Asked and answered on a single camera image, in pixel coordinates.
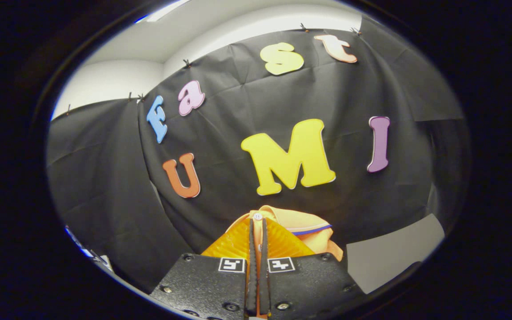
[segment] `yellow letter m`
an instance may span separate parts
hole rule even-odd
[[[303,166],[301,184],[305,187],[328,184],[335,180],[335,172],[329,169],[323,148],[323,127],[323,121],[319,119],[297,123],[293,126],[288,152],[266,133],[255,134],[242,141],[240,147],[250,153],[256,168],[260,181],[256,192],[259,195],[277,194],[282,191],[282,185],[274,181],[272,172],[286,187],[295,188],[300,166]]]

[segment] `letter i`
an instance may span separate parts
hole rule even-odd
[[[388,117],[372,117],[368,120],[368,126],[372,128],[372,160],[366,170],[377,172],[388,166],[386,145],[390,119]]]

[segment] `wrinkled fabric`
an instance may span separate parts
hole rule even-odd
[[[331,225],[320,217],[305,212],[278,209],[270,205],[264,205],[258,210],[251,210],[249,213],[240,216],[226,231],[229,231],[246,219],[252,219],[256,213],[282,225],[282,227],[293,233],[314,253],[329,252],[339,261],[343,258],[343,250],[329,239],[333,235]],[[254,237],[258,237],[255,243],[262,242],[261,233],[261,231],[254,232]]]

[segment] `black cloth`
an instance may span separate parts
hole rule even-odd
[[[329,56],[313,38],[321,34],[348,42],[345,50],[358,62]],[[280,76],[265,69],[260,50],[279,42],[304,57],[301,69]],[[177,95],[191,80],[199,81],[205,102],[183,117]],[[146,120],[157,95],[168,127],[161,144]],[[366,170],[372,116],[391,121],[389,164],[375,173]],[[254,163],[240,143],[267,133],[287,150],[293,126],[311,118],[325,124],[336,180],[309,188],[298,181],[293,190],[282,185],[279,194],[259,196]],[[162,164],[188,152],[195,155],[201,192],[185,199],[173,191]],[[412,45],[364,17],[361,35],[294,30],[256,36],[193,61],[141,103],[106,101],[63,115],[51,125],[48,172],[57,210],[80,241],[151,292],[179,254],[201,253],[236,218],[264,204],[322,217],[340,247],[430,213],[449,231],[463,200],[468,159],[463,114],[445,80]],[[179,163],[177,172],[187,186]]]

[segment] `screw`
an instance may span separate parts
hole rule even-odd
[[[283,303],[283,304],[278,304],[278,305],[276,306],[276,309],[278,309],[278,310],[286,310],[286,309],[287,309],[287,308],[289,308],[289,307],[290,307],[290,304]]]
[[[183,310],[183,311],[187,312],[188,314],[192,314],[193,316],[199,316],[199,314],[197,312],[194,312],[191,310]]]
[[[351,291],[353,291],[353,288],[354,288],[355,286],[356,286],[356,284],[346,286],[345,288],[343,288],[343,292],[351,292]]]
[[[238,311],[240,310],[240,307],[237,304],[232,304],[230,302],[226,302],[224,304],[224,308],[228,311]]]

